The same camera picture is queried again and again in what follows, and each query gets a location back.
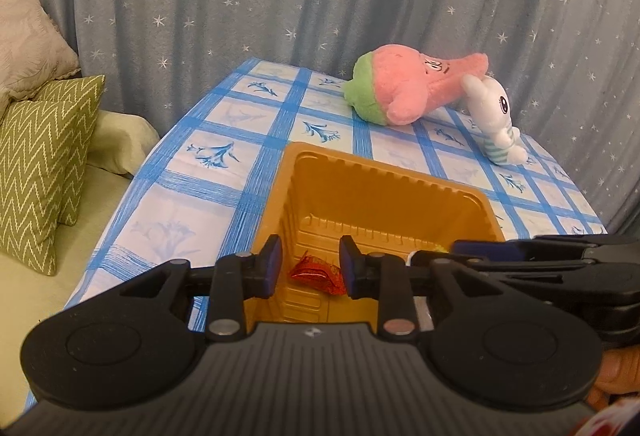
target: sofa armrest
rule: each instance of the sofa armrest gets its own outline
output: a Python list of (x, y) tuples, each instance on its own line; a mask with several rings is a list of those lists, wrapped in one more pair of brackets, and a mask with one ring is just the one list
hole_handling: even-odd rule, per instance
[(86, 162), (133, 176), (158, 141), (158, 132), (142, 116), (98, 111)]

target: plush toy foot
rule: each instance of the plush toy foot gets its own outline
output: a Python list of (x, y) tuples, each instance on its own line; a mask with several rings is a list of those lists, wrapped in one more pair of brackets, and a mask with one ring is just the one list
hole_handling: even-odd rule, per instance
[(429, 92), (423, 84), (405, 82), (387, 107), (386, 119), (392, 125), (408, 125), (422, 117), (428, 100)]
[(527, 151), (524, 147), (521, 147), (520, 145), (514, 145), (509, 149), (509, 152), (507, 153), (507, 163), (510, 165), (522, 165), (525, 161), (527, 161), (528, 157), (529, 155), (527, 154)]

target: white plush toy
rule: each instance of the white plush toy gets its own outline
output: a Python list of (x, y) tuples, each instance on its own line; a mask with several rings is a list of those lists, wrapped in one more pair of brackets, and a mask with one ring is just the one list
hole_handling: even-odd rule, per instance
[(517, 145), (520, 130), (511, 125), (509, 99), (497, 80), (471, 74), (461, 79), (471, 118), (484, 134), (484, 152), (496, 165), (520, 165), (527, 151)]

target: orange plastic basket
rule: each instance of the orange plastic basket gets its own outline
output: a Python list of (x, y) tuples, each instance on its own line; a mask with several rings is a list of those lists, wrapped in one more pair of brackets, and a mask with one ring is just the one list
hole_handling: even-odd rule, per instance
[(377, 304), (302, 286), (289, 278), (303, 254), (339, 266), (338, 241), (351, 235), (363, 253), (402, 258), (418, 249), (447, 251), (457, 239), (504, 241), (487, 197), (480, 191), (393, 165), (307, 143), (284, 150), (254, 241), (282, 238), (282, 270), (271, 299), (245, 301), (255, 322), (369, 322)]

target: zigzag pattern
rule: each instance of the zigzag pattern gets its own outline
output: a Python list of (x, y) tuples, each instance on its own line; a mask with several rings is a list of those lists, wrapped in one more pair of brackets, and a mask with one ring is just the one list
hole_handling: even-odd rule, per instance
[(54, 80), (45, 83), (34, 98), (34, 101), (69, 101), (75, 103), (78, 108), (58, 215), (58, 222), (64, 225), (73, 226), (78, 220), (86, 156), (94, 133), (103, 88), (102, 74), (71, 80)]
[(53, 238), (77, 106), (15, 102), (0, 125), (0, 246), (45, 275), (56, 273)]

